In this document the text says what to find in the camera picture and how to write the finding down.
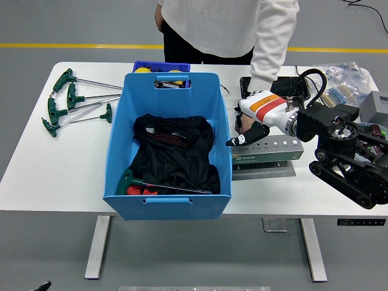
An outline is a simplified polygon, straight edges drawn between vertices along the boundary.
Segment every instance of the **cable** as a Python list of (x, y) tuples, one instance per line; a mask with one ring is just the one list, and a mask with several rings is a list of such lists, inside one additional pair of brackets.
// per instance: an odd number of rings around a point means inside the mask
[[(321, 102), (323, 103), (323, 104), (325, 104), (325, 105), (327, 105), (324, 101), (323, 101), (323, 99), (322, 99), (322, 94), (323, 94), (323, 92), (325, 91), (325, 88), (326, 88), (326, 84), (327, 84), (327, 79), (326, 79), (326, 76), (325, 76), (325, 74), (324, 73), (322, 73), (320, 70), (318, 70), (318, 69), (310, 69), (310, 70), (307, 70), (307, 71), (305, 71), (304, 73), (302, 73), (302, 74), (299, 74), (299, 72), (298, 72), (298, 66), (296, 65), (295, 66), (295, 70), (296, 70), (296, 74), (299, 76), (299, 80), (296, 82), (296, 84), (294, 85), (295, 86), (295, 88), (298, 86), (298, 84), (303, 80), (303, 78), (307, 78), (307, 79), (309, 79), (312, 83), (313, 83), (313, 85), (314, 85), (314, 87), (315, 87), (315, 90), (316, 90), (316, 96), (308, 103), (308, 105), (307, 105), (307, 107), (310, 107), (318, 98), (321, 100)], [(312, 75), (312, 74), (318, 74), (318, 75), (320, 75), (320, 77), (321, 77), (321, 79), (322, 79), (322, 86), (321, 86), (321, 89), (319, 89), (318, 90), (318, 88), (317, 88), (317, 86), (316, 86), (316, 84), (315, 84), (315, 82), (313, 81), (313, 79), (312, 78), (310, 78), (310, 77), (307, 77), (308, 75)], [(299, 105), (299, 109), (304, 109), (304, 102), (303, 102), (304, 100), (302, 100), (302, 98), (299, 98), (299, 100), (298, 100), (298, 105)]]
[(366, 8), (370, 8), (374, 11), (377, 12), (378, 16), (380, 16), (380, 19), (381, 19), (381, 23), (383, 24), (383, 27), (384, 27), (384, 30), (386, 31), (386, 33), (388, 33), (388, 30), (387, 30), (387, 27), (384, 23), (384, 20), (383, 20), (383, 17), (381, 16), (380, 12), (376, 9), (376, 8), (373, 8), (371, 6), (367, 6), (367, 5), (362, 5), (362, 4), (356, 4), (357, 2), (361, 2), (361, 0), (354, 0), (354, 1), (350, 1), (350, 0), (343, 0), (344, 2), (348, 3), (348, 6), (360, 6), (360, 7), (366, 7)]

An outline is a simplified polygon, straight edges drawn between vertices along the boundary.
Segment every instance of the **blue crate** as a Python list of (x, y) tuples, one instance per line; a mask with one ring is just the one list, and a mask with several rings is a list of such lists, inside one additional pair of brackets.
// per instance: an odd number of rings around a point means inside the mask
[[(154, 81), (190, 80), (191, 88), (156, 89)], [(213, 127), (215, 143), (209, 161), (219, 172), (221, 193), (217, 195), (116, 195), (125, 169), (139, 144), (133, 139), (137, 117), (203, 116)], [(214, 73), (130, 73), (125, 77), (110, 136), (105, 168), (104, 201), (125, 220), (215, 219), (232, 197), (231, 149), (226, 107), (219, 78)]]
[(133, 65), (132, 73), (141, 67), (151, 67), (151, 72), (156, 72), (156, 70), (161, 70), (162, 72), (169, 72), (171, 70), (190, 71), (190, 64), (185, 63), (136, 61)]

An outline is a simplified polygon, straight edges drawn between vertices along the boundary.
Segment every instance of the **green handle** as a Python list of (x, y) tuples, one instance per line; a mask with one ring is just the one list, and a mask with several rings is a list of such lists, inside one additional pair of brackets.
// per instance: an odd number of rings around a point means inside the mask
[(62, 76), (59, 77), (57, 82), (55, 83), (53, 87), (53, 91), (58, 93), (62, 89), (62, 87), (68, 83), (68, 82), (76, 82), (77, 78), (73, 76), (73, 70), (72, 69), (67, 69)]
[(122, 174), (119, 184), (117, 185), (116, 195), (126, 195), (127, 189), (131, 185), (143, 185), (143, 181), (140, 179), (135, 179), (133, 177), (133, 172), (130, 169), (126, 169)]
[(101, 119), (106, 119), (108, 123), (112, 123), (112, 107), (108, 103), (107, 104), (107, 112), (99, 116)]
[(78, 102), (84, 102), (85, 97), (75, 96), (75, 84), (71, 83), (67, 89), (67, 109), (73, 109)]
[(60, 125), (52, 126), (46, 119), (42, 118), (42, 122), (47, 131), (53, 136), (56, 137), (56, 131), (61, 128)]
[(47, 109), (48, 109), (48, 116), (50, 117), (50, 121), (52, 125), (57, 125), (59, 122), (59, 118), (61, 116), (68, 114), (66, 109), (63, 109), (63, 110), (56, 109), (55, 99), (52, 97), (48, 98)]

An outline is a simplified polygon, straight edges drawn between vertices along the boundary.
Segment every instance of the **cuff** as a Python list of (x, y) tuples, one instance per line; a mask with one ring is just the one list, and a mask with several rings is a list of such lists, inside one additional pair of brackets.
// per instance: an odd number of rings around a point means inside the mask
[(252, 76), (248, 86), (248, 92), (253, 92), (255, 90), (271, 90), (272, 81), (263, 80), (259, 77)]

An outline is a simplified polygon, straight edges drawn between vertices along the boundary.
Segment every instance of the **clear plastic bag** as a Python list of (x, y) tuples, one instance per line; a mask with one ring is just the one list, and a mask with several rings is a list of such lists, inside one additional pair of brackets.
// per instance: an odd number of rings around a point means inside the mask
[[(323, 100), (328, 106), (334, 107), (342, 103), (359, 107), (371, 91), (369, 72), (362, 70), (355, 62), (314, 67), (326, 75), (327, 85), (323, 93)], [(312, 79), (319, 88), (322, 80), (314, 77)]]

